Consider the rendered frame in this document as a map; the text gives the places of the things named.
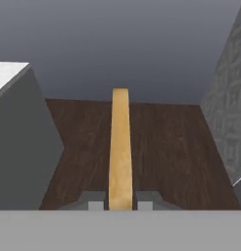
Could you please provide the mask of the tan bread slice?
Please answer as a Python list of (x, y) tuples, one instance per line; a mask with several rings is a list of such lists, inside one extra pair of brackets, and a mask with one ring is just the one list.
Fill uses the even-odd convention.
[(115, 88), (113, 90), (109, 166), (109, 209), (132, 209), (129, 97), (126, 88)]

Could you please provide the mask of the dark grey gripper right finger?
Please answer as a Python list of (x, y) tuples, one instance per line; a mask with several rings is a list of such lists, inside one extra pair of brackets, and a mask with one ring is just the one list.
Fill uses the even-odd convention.
[(137, 191), (136, 209), (138, 211), (178, 211), (180, 207), (165, 201), (158, 191)]

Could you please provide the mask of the grey counter cabinet white top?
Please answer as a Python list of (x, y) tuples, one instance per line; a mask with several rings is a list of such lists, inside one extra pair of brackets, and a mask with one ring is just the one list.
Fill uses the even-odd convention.
[(63, 150), (31, 65), (0, 62), (0, 210), (38, 209)]

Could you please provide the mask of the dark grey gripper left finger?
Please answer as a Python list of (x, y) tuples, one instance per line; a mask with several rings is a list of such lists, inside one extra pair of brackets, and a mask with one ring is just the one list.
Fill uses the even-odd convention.
[(106, 208), (105, 191), (83, 191), (76, 201), (61, 207), (61, 210), (104, 211)]

